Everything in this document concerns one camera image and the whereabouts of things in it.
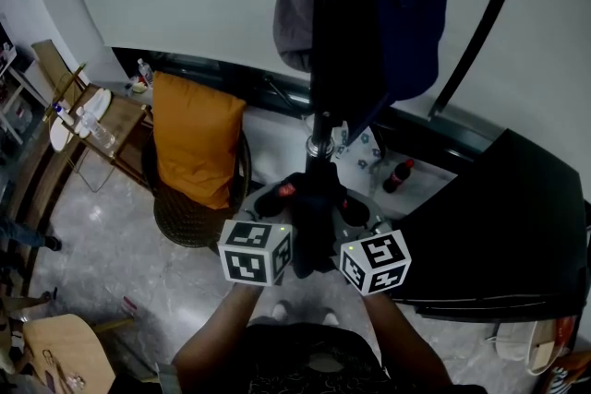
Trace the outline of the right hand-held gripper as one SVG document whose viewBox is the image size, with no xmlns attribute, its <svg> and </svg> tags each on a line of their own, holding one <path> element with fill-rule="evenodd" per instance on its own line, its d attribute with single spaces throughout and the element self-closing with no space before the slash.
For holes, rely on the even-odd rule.
<svg viewBox="0 0 591 394">
<path fill-rule="evenodd" d="M 332 262 L 360 294 L 382 293 L 404 283 L 411 266 L 408 246 L 376 202 L 348 192 L 343 216 L 332 212 L 332 228 Z"/>
</svg>

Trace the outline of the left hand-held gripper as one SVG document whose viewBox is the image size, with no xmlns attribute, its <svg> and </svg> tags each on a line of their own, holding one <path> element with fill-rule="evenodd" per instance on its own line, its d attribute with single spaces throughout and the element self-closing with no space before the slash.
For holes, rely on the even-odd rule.
<svg viewBox="0 0 591 394">
<path fill-rule="evenodd" d="M 239 214 L 225 221 L 217 245 L 228 281 L 272 286 L 291 264 L 293 225 L 280 187 L 266 185 L 251 193 Z"/>
</svg>

